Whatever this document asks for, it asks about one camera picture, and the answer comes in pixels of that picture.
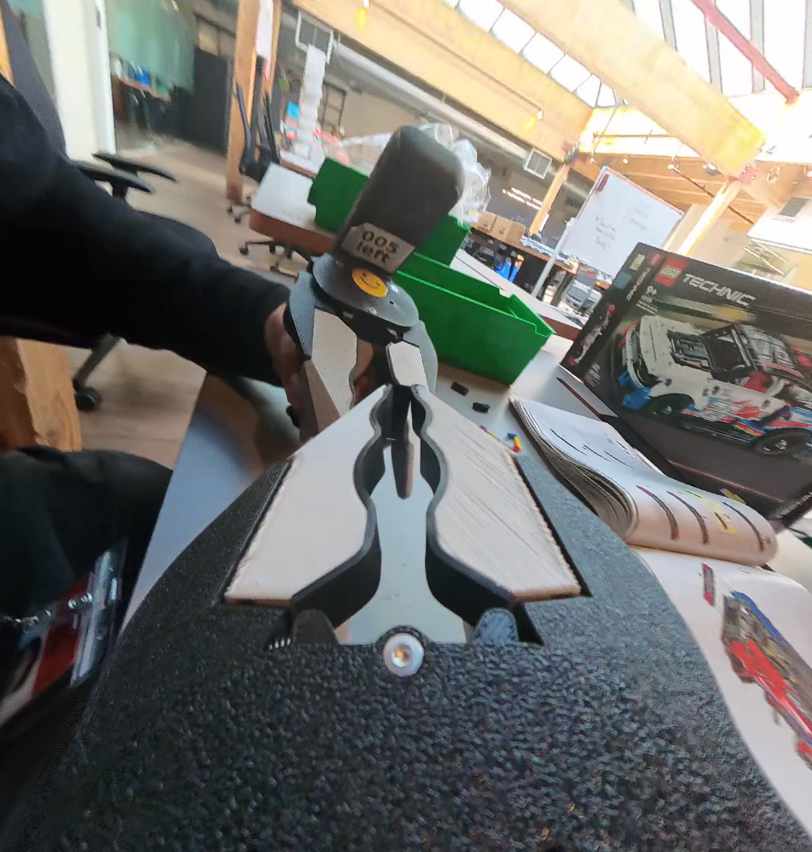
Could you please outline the person's left hand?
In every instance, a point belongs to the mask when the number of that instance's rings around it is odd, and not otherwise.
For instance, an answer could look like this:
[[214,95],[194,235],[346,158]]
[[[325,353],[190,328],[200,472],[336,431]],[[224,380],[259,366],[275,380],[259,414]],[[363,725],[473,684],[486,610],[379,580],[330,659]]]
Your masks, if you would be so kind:
[[285,391],[287,402],[299,416],[304,408],[300,388],[300,369],[304,359],[285,327],[286,308],[287,303],[280,304],[266,319],[263,326],[264,342],[273,372]]

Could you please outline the open instruction booklet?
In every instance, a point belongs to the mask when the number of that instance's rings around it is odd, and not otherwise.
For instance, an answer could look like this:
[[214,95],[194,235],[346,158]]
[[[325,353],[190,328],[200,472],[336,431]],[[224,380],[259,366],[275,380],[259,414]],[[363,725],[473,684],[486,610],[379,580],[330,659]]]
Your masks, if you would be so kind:
[[628,545],[750,567],[776,556],[755,509],[661,473],[607,423],[516,396],[511,406],[557,475]]

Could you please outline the cardboard boxes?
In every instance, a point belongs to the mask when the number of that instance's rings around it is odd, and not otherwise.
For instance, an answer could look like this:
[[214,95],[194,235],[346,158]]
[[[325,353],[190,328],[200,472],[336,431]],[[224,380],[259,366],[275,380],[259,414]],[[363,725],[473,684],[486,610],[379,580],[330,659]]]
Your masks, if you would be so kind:
[[527,229],[521,223],[498,216],[487,210],[478,215],[475,229],[493,240],[507,245],[520,245],[522,238],[527,235]]

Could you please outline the whiteboard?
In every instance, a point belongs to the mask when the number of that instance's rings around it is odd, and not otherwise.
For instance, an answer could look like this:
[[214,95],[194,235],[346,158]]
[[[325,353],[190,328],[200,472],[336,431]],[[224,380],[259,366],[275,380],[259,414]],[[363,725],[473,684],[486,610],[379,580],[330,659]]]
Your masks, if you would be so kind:
[[680,209],[603,167],[563,233],[558,256],[613,279],[638,244],[662,247],[683,216]]

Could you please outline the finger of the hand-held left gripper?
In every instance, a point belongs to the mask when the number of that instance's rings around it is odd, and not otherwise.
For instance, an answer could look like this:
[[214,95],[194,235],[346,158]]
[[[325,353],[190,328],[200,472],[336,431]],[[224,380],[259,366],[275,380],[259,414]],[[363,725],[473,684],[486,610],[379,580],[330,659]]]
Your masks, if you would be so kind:
[[298,378],[297,414],[307,442],[374,391],[374,346],[336,314],[313,308]]
[[426,386],[420,349],[411,343],[391,344],[386,351],[390,372],[390,411],[386,435],[397,495],[411,497],[418,458],[418,439],[412,422],[415,389]]

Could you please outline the grey desk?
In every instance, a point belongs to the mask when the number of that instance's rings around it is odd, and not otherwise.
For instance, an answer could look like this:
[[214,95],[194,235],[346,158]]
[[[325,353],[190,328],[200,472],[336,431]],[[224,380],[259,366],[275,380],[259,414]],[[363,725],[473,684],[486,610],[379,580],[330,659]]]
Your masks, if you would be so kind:
[[812,850],[812,769],[731,669],[702,569],[639,556],[538,463],[592,592],[528,605],[539,643],[430,643],[414,675],[215,602],[295,444],[206,378],[124,629],[123,850]]

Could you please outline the toy car set box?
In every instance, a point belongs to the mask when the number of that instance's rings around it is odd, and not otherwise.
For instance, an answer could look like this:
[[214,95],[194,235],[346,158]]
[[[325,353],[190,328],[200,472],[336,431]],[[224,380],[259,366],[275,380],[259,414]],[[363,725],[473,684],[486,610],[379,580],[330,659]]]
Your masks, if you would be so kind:
[[812,509],[812,292],[638,244],[562,367],[680,479]]

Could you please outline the white table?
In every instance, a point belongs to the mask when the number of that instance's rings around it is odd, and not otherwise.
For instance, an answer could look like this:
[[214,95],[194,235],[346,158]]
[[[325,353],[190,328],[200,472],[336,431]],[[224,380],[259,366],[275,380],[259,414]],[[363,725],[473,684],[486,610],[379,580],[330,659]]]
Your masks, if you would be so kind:
[[284,165],[270,165],[251,201],[250,229],[311,256],[331,250],[334,234],[316,224],[308,201],[312,182]]

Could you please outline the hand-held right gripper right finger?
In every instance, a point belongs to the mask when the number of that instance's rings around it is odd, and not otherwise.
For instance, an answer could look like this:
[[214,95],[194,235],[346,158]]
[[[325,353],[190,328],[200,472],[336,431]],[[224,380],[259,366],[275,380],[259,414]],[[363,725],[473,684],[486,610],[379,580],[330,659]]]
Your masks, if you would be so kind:
[[513,454],[425,387],[412,388],[426,515],[426,578],[443,605],[577,597],[581,583]]

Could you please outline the person's left forearm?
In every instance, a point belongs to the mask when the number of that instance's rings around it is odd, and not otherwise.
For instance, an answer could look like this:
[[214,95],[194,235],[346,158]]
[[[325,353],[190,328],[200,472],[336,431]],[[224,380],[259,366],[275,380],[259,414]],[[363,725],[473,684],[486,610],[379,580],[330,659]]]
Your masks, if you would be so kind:
[[55,146],[0,74],[0,335],[112,334],[280,385],[263,326],[280,283],[161,235]]

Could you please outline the black wheeled office chair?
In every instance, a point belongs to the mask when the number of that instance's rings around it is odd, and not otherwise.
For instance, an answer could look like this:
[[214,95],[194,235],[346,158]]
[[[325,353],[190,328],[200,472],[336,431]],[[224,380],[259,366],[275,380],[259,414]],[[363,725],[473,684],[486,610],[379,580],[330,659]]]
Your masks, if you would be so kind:
[[[96,184],[101,183],[109,186],[112,196],[122,201],[127,200],[127,194],[130,190],[146,194],[154,193],[154,187],[144,180],[143,176],[177,182],[177,177],[167,170],[117,154],[95,153],[93,154],[93,161],[78,160],[74,164]],[[73,374],[71,385],[75,405],[80,412],[92,412],[101,406],[102,395],[90,385],[90,379],[95,370],[113,351],[113,348],[118,345],[119,340],[115,335],[103,335],[92,346],[88,357]]]
[[[268,125],[262,119],[258,107],[252,108],[251,112],[246,110],[244,90],[240,83],[235,84],[234,95],[240,109],[243,130],[243,148],[239,160],[239,172],[242,177],[260,183],[269,166],[276,161],[269,145],[271,139],[267,131]],[[246,240],[239,245],[238,251],[241,256],[248,257],[251,248],[259,246],[267,247],[272,257],[281,253],[285,260],[292,261],[294,256],[298,256],[306,262],[308,269],[311,268],[312,257],[307,251],[283,240],[273,239],[268,235],[258,240]]]

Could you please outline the clear plastic bag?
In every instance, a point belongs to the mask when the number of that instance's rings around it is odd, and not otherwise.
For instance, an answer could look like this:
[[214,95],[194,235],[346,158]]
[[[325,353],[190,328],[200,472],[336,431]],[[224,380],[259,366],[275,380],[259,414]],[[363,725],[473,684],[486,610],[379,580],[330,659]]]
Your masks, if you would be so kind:
[[422,131],[452,152],[464,170],[464,189],[451,215],[463,225],[474,225],[485,212],[490,200],[491,171],[477,158],[475,145],[461,136],[453,126],[432,122],[422,126]]

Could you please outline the car picture paper sheet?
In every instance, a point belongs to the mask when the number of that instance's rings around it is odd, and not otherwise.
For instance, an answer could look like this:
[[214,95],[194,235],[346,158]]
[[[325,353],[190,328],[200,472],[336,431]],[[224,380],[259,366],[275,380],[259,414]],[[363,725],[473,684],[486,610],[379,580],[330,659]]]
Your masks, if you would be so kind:
[[812,840],[812,593],[762,568],[634,551],[684,619],[754,761]]

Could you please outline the red and metal object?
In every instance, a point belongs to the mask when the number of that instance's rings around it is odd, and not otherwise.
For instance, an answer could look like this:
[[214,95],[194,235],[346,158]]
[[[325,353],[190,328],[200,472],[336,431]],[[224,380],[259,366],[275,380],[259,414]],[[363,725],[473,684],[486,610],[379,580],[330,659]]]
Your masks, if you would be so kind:
[[57,601],[11,620],[15,645],[0,680],[0,729],[46,694],[81,684],[102,663],[123,609],[125,555],[121,541]]

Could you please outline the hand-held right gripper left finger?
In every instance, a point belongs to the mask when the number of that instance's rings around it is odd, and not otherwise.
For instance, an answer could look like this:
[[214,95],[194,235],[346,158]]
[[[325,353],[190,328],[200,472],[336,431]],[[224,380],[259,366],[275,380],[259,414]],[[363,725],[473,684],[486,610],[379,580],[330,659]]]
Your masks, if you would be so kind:
[[232,604],[306,607],[370,552],[377,521],[358,465],[379,448],[377,389],[290,457],[224,592]]

